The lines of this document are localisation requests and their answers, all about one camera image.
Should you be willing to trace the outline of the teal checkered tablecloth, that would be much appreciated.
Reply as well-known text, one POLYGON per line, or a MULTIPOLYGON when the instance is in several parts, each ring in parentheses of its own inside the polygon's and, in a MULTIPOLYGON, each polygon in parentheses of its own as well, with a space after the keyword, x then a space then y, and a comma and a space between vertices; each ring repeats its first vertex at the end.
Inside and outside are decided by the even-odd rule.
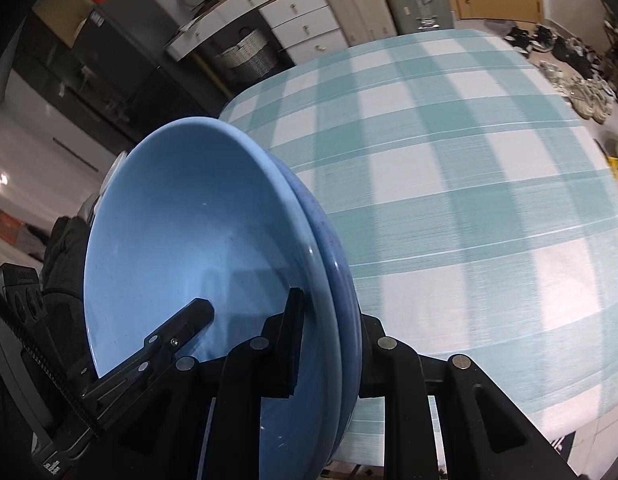
POLYGON ((221 119, 313 193, 390 336, 467 354, 550 439, 618 405, 618 185, 502 39, 361 44, 255 84, 221 119))

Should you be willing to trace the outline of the woven laundry basket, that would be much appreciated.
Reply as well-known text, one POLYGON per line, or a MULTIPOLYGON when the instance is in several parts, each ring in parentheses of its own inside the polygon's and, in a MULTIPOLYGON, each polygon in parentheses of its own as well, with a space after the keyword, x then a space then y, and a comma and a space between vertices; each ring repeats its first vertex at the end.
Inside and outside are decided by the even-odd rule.
POLYGON ((233 79, 250 84, 277 67, 277 55, 260 29, 242 27, 239 41, 216 56, 233 79))

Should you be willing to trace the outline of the dark grey refrigerator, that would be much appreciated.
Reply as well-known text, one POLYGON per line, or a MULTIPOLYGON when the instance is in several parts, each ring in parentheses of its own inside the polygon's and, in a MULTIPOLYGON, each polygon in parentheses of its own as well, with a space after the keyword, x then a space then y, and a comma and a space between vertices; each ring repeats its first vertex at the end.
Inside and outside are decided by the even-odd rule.
POLYGON ((72 50, 126 103, 152 87, 178 99, 182 86, 165 53, 177 29, 156 0, 106 0, 93 6, 72 50))

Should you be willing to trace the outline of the white drawer desk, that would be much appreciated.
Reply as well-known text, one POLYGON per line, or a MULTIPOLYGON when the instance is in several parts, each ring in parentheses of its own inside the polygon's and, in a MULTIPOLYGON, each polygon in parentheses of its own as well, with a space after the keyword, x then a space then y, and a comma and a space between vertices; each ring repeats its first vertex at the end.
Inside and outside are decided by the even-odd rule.
POLYGON ((249 14, 263 18, 277 42, 297 65, 349 47, 326 0, 221 0, 181 26, 167 44, 166 52, 179 61, 249 14))

